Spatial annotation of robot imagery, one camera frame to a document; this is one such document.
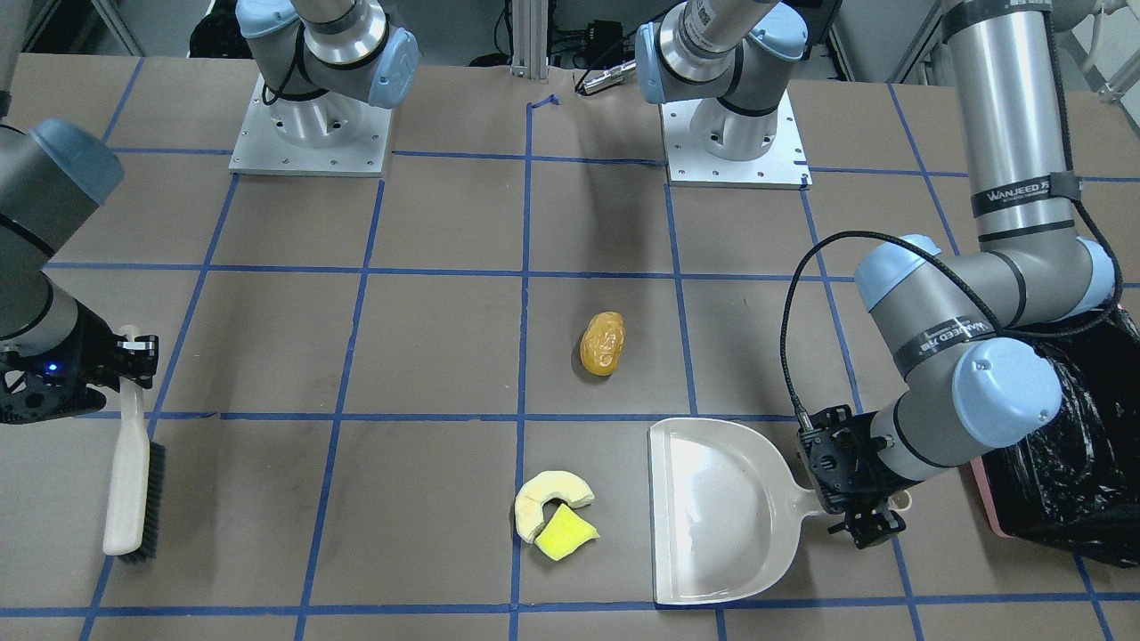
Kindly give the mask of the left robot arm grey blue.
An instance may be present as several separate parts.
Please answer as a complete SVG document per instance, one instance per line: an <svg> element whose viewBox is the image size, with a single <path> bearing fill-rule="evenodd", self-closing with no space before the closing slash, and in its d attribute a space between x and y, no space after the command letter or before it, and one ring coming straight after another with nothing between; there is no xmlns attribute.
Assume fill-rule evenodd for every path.
<svg viewBox="0 0 1140 641"><path fill-rule="evenodd" d="M799 421L819 502L856 547L904 532L896 492L1013 446L1062 407L1054 365L1031 341L1062 320L1096 328L1115 313L1122 271L1082 200L1050 1L945 1L980 251L940 255L923 235L868 232L860 297L907 392L855 417L846 406Z"/></svg>

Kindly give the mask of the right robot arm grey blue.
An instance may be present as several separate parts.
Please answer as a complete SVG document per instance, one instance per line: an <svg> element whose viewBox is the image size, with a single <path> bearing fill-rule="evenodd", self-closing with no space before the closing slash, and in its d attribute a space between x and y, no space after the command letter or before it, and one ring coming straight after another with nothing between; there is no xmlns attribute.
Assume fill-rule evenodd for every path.
<svg viewBox="0 0 1140 641"><path fill-rule="evenodd" d="M241 1L241 36L261 88L233 146L236 175L382 175L392 109L410 92L420 44L378 1ZM82 127L3 125L3 422L78 417L119 393L142 413L158 338L114 331L44 275L44 265L122 182L122 163Z"/></svg>

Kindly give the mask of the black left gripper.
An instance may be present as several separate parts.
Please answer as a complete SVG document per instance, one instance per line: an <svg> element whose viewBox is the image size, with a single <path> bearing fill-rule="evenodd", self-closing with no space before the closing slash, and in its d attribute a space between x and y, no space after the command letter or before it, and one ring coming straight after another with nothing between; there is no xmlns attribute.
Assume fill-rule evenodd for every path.
<svg viewBox="0 0 1140 641"><path fill-rule="evenodd" d="M829 534L847 532L860 550L876 547L907 529L899 511L882 508L891 495L907 490L909 481L881 461L883 438L871 435L873 417L874 411L855 415L848 405L815 414L797 411L803 466L811 472L824 511L842 516Z"/></svg>

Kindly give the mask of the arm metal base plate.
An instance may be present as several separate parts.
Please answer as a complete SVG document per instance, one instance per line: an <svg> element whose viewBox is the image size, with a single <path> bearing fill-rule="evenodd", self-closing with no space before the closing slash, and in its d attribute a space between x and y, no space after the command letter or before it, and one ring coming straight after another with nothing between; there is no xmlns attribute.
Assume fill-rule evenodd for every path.
<svg viewBox="0 0 1140 641"><path fill-rule="evenodd" d="M681 187L806 190L813 185L790 94L762 117L717 99L659 107L669 182Z"/></svg>
<svg viewBox="0 0 1140 641"><path fill-rule="evenodd" d="M386 170L393 109L324 94L310 102L262 102L256 78L241 132L233 144L233 175L370 177Z"/></svg>

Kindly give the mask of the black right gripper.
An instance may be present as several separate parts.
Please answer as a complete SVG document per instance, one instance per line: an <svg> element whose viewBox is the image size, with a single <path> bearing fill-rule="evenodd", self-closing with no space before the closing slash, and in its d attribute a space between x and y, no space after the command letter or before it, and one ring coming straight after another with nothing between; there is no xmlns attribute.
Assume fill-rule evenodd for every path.
<svg viewBox="0 0 1140 641"><path fill-rule="evenodd" d="M158 336L119 336L106 320L78 305L78 320L60 344L48 352L3 354L3 374L17 373L3 383L1 422L31 423L105 409L106 393L98 386L119 390L119 378L152 389L158 373Z"/></svg>

